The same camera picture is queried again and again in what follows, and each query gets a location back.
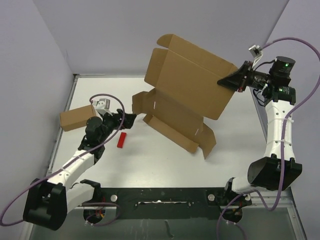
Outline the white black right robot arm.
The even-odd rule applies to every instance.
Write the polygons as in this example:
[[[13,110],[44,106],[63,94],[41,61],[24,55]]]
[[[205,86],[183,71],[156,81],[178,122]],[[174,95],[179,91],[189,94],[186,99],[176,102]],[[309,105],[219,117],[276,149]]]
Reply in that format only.
[[[243,193],[259,188],[283,191],[302,173],[302,165],[296,162],[292,143],[292,110],[296,104],[296,90],[289,86],[290,73],[295,60],[278,56],[272,61],[268,73],[254,70],[254,64],[245,61],[218,85],[242,92],[247,87],[261,90],[267,115],[266,149],[262,158],[249,165],[243,177],[232,177],[222,192],[223,200],[232,205]]]

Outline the brown cardboard box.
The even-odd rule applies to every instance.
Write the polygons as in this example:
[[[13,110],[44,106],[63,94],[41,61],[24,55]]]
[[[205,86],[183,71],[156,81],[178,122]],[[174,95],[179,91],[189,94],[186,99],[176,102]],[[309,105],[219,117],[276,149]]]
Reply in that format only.
[[[152,89],[132,96],[132,112],[189,153],[201,149],[208,157],[217,142],[204,119],[221,116],[234,92],[218,81],[237,67],[175,34],[156,43],[144,77]]]

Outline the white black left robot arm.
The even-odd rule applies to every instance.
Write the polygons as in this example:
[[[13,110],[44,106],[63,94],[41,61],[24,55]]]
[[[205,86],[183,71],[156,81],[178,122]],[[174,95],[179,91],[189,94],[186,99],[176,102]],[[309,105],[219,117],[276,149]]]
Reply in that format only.
[[[136,117],[134,113],[118,109],[116,113],[107,112],[89,118],[85,135],[71,159],[45,179],[32,182],[23,220],[56,231],[76,207],[100,206],[103,202],[100,183],[77,180],[101,159],[107,138],[119,130],[131,129]]]

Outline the red rectangular block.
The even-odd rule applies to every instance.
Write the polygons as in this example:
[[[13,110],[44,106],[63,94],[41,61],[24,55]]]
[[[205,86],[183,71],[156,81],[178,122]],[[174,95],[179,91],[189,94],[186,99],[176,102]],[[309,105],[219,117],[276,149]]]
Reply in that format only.
[[[123,148],[125,140],[126,140],[126,137],[127,137],[127,133],[126,132],[121,132],[121,134],[119,136],[119,139],[118,139],[118,142],[117,142],[117,147],[118,148],[120,148],[120,149]]]

